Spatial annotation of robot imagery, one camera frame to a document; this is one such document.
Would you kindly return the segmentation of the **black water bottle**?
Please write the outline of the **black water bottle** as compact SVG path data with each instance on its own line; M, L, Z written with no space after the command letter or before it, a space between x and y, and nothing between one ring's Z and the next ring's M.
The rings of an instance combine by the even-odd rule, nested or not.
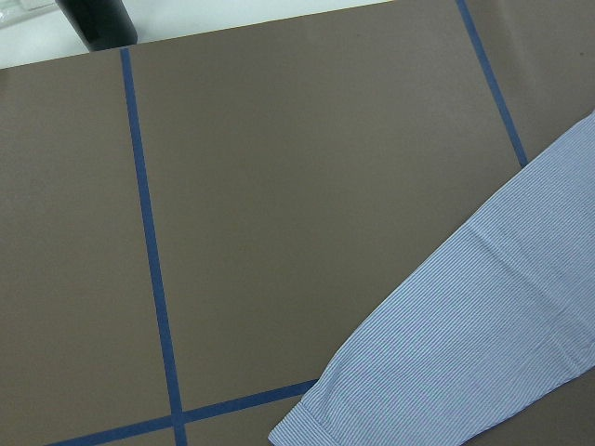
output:
M91 52L138 42L122 0L57 0L56 4Z

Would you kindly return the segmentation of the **light blue striped shirt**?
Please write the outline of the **light blue striped shirt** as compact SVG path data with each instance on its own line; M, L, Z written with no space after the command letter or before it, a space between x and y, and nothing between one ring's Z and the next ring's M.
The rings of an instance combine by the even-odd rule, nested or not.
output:
M350 335L274 445L460 445L594 365L594 119L487 200Z

